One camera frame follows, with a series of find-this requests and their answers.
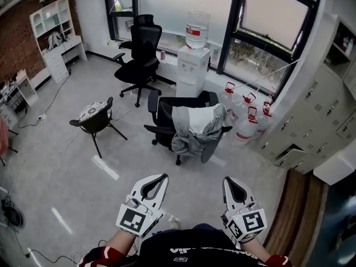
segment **gray jacket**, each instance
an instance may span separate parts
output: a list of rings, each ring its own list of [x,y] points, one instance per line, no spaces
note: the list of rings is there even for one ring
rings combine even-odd
[[[172,120],[177,133],[172,139],[172,150],[186,156],[201,153],[218,141],[225,117],[223,104],[206,108],[173,107]]]

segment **patterned cushion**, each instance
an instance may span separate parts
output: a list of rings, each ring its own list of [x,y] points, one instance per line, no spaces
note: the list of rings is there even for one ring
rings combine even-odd
[[[94,116],[96,113],[98,113],[101,109],[105,108],[107,105],[106,102],[104,101],[98,101],[94,102],[93,104],[90,104],[86,106],[80,113],[79,115],[79,122],[85,121],[88,118],[91,118]],[[107,111],[107,116],[110,117],[111,115],[111,109]]]

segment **chair leg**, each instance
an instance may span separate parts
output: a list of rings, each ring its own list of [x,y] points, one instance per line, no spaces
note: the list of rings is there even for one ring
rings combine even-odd
[[[154,87],[152,87],[151,85],[144,85],[143,86],[144,88],[146,88],[146,89],[150,89],[150,90],[157,90],[158,91],[158,95],[162,95],[162,91],[161,90],[158,90],[157,88],[154,88]]]
[[[132,85],[132,86],[122,90],[121,93],[125,93],[127,91],[130,91],[130,90],[133,90],[133,89],[137,89],[137,88],[139,88],[139,85],[135,84],[135,85]]]
[[[139,88],[139,92],[137,93],[137,102],[135,107],[138,108],[140,106],[140,97],[141,97],[142,87]]]
[[[101,154],[100,154],[100,151],[99,151],[99,148],[98,148],[98,145],[96,144],[95,137],[94,137],[94,135],[93,135],[92,133],[91,133],[91,137],[92,137],[93,140],[94,140],[94,144],[95,144],[96,150],[97,150],[97,152],[98,152],[98,154],[99,154],[99,157],[102,158],[102,157],[101,157]]]
[[[108,126],[112,127],[115,131],[118,132],[119,135],[121,135],[125,140],[127,140],[127,137],[124,136],[116,127],[114,127],[112,123],[109,123]]]
[[[12,151],[14,151],[14,152],[16,152],[16,153],[18,153],[18,151],[17,151],[17,150],[12,149],[11,147],[9,147],[9,149],[10,149],[10,150],[12,150]]]
[[[18,133],[17,132],[14,132],[12,130],[9,130],[9,132],[12,132],[14,135],[17,135],[18,136]]]
[[[181,164],[180,155],[177,155],[176,165],[179,166]]]

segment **person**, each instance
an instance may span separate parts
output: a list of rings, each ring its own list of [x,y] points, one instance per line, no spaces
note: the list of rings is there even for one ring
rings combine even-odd
[[[119,230],[105,246],[91,250],[78,266],[292,266],[286,256],[271,256],[257,238],[237,249],[222,230],[208,224],[180,230],[174,221],[170,230],[144,240],[138,256],[127,257],[135,239]]]

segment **window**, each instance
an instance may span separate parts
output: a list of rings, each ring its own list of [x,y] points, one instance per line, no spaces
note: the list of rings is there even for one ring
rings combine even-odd
[[[233,0],[217,72],[275,98],[292,73],[320,0]]]
[[[131,39],[138,13],[162,27],[158,49],[174,55],[186,45],[188,11],[211,15],[206,47],[211,65],[275,98],[312,30],[320,0],[106,0],[112,39]]]

